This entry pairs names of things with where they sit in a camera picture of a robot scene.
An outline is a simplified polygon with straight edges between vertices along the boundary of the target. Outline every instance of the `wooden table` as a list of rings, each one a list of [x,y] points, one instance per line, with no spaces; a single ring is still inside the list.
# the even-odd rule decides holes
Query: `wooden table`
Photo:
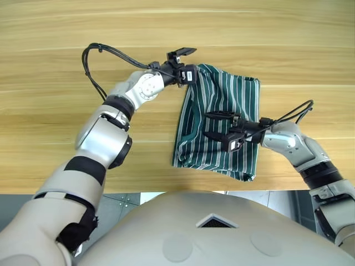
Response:
[[[1,1],[0,193],[34,193],[74,154],[76,133],[101,104],[80,61],[91,42],[144,63],[196,47],[184,62],[262,81],[262,116],[277,118],[314,99],[301,129],[355,184],[354,11],[349,0]],[[107,53],[89,60],[107,90],[136,70]],[[106,192],[306,188],[285,158],[265,149],[250,183],[172,168],[183,98],[184,89],[168,87],[134,115],[133,147],[109,171]]]

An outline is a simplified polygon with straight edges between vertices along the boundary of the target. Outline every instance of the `black cable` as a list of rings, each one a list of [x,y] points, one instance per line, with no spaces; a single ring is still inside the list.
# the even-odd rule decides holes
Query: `black cable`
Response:
[[[117,57],[123,59],[124,61],[126,61],[127,63],[137,67],[137,68],[142,68],[142,69],[152,69],[155,70],[157,72],[160,72],[161,74],[170,76],[172,78],[176,78],[174,75],[171,75],[165,71],[162,71],[161,69],[158,68],[154,68],[151,65],[145,65],[142,64],[136,60],[134,60],[133,58],[129,57],[128,55],[126,55],[125,53],[121,52],[120,50],[105,45],[105,44],[101,44],[101,43],[91,43],[88,47],[85,48],[85,50],[83,51],[82,54],[82,63],[83,63],[83,67],[85,70],[85,75],[89,78],[89,80],[91,81],[91,83],[93,84],[93,86],[95,87],[95,89],[98,91],[99,95],[102,97],[103,100],[106,99],[107,94],[105,92],[105,90],[92,78],[91,73],[90,73],[90,69],[89,69],[89,64],[88,64],[88,55],[90,50],[92,49],[98,49],[100,53],[102,53],[102,51],[106,51],[109,53],[112,53],[113,55],[116,55]]]
[[[296,113],[295,115],[292,115],[294,112],[296,112],[297,110],[299,110],[300,108],[304,107],[305,105],[307,105],[303,110],[301,110],[300,112]],[[282,117],[280,117],[279,119],[277,120],[274,120],[270,125],[264,127],[263,129],[259,130],[259,131],[256,131],[254,132],[253,134],[251,135],[248,135],[247,138],[251,138],[253,137],[254,135],[256,134],[259,134],[259,133],[262,133],[268,129],[270,129],[271,127],[275,126],[276,124],[279,124],[279,123],[282,123],[282,122],[285,122],[285,121],[289,121],[289,120],[292,120],[296,117],[297,120],[296,120],[296,124],[298,124],[303,118],[304,116],[313,109],[313,105],[314,105],[314,102],[313,100],[308,100],[308,101],[305,101],[303,104],[301,104],[300,106],[294,108],[292,111],[288,112],[286,115],[283,115]]]

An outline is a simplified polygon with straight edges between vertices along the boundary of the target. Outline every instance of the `gray floor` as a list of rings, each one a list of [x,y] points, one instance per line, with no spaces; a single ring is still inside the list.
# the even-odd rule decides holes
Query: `gray floor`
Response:
[[[294,221],[297,220],[292,198],[288,191],[228,191],[227,194],[247,198],[269,207]]]

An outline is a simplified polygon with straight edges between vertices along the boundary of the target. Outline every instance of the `striped fabric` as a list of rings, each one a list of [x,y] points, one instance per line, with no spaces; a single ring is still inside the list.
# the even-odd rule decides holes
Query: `striped fabric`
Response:
[[[239,151],[221,151],[221,143],[205,137],[204,131],[226,134],[228,121],[210,120],[204,113],[234,111],[257,121],[260,82],[254,78],[231,75],[213,66],[197,67],[197,83],[190,85],[182,106],[173,153],[174,167],[189,167],[223,173],[241,181],[255,176],[257,144],[245,143]]]

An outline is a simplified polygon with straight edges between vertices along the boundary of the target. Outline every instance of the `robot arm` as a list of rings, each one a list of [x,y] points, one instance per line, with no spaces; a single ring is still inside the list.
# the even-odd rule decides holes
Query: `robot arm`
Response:
[[[319,203],[315,214],[324,234],[355,257],[355,188],[342,178],[318,142],[288,121],[267,130],[261,146],[284,155],[301,174]]]
[[[132,115],[164,87],[196,81],[196,66],[179,60],[194,51],[168,53],[164,64],[154,62],[156,69],[136,71],[116,85],[78,134],[75,156],[54,171],[1,231],[1,266],[72,264],[71,253],[98,224],[95,213],[107,169],[120,166],[130,150]]]
[[[207,137],[221,141],[225,151],[238,150],[244,141],[251,141],[284,155],[319,203],[315,214],[324,234],[355,257],[355,188],[342,178],[316,140],[304,135],[298,125],[290,121],[272,125],[273,120],[268,118],[252,122],[232,112],[205,115],[210,119],[231,121],[227,135],[205,132]]]

